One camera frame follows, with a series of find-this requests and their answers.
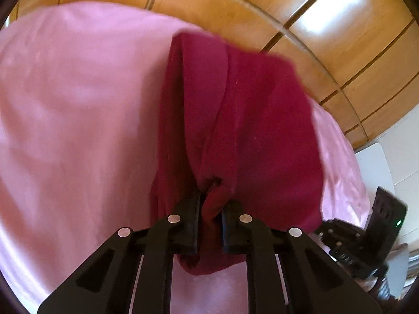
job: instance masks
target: metal screw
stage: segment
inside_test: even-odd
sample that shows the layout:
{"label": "metal screw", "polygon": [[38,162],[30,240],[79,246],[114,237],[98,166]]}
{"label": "metal screw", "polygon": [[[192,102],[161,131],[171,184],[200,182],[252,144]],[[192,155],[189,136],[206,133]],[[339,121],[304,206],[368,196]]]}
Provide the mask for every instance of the metal screw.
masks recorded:
{"label": "metal screw", "polygon": [[178,223],[181,220],[181,217],[179,215],[170,215],[167,220],[170,223]]}
{"label": "metal screw", "polygon": [[244,214],[239,217],[239,220],[243,223],[250,223],[253,221],[253,218],[250,215]]}
{"label": "metal screw", "polygon": [[120,228],[120,230],[118,230],[118,236],[119,237],[127,237],[131,234],[131,229],[130,228]]}
{"label": "metal screw", "polygon": [[300,237],[302,235],[302,231],[299,228],[291,228],[289,233],[293,237]]}

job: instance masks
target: white wall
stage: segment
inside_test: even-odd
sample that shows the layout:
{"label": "white wall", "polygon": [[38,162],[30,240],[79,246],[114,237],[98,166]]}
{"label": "white wall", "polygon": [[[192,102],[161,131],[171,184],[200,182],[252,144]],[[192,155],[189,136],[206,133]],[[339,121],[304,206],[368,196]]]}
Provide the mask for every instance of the white wall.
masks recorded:
{"label": "white wall", "polygon": [[401,243],[419,249],[419,105],[374,142],[383,147],[396,196],[409,206]]}

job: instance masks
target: pink blanket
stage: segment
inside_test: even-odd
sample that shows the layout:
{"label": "pink blanket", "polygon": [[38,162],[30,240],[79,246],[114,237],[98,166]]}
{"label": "pink blanket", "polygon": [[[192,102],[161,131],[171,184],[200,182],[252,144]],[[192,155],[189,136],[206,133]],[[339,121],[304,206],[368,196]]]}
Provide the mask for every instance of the pink blanket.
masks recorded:
{"label": "pink blanket", "polygon": [[[119,227],[150,225],[160,88],[181,30],[198,27],[79,2],[0,32],[0,270],[31,313]],[[370,204],[355,155],[311,105],[323,218],[362,226]],[[245,269],[196,277],[175,262],[172,313],[246,313]]]}

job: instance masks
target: red towel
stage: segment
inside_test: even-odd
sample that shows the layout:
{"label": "red towel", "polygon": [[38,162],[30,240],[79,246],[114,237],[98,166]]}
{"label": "red towel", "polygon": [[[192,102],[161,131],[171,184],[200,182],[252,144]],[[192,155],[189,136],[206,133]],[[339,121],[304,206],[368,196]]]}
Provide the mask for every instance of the red towel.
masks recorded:
{"label": "red towel", "polygon": [[152,217],[172,213],[196,189],[200,253],[180,257],[193,275],[244,260],[221,251],[215,217],[229,199],[271,228],[321,223],[323,171],[311,107],[285,60],[248,53],[200,33],[172,40],[162,89]]}

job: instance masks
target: red cloth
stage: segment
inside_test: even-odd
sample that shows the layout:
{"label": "red cloth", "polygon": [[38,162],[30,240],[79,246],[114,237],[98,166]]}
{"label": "red cloth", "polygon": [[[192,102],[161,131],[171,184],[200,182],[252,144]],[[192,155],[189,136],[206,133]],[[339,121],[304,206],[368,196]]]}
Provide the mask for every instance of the red cloth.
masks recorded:
{"label": "red cloth", "polygon": [[311,107],[285,60],[247,53],[200,33],[175,36],[162,89],[156,220],[199,188],[200,253],[180,257],[202,275],[244,260],[221,251],[214,219],[229,199],[271,228],[321,223],[323,171]]}

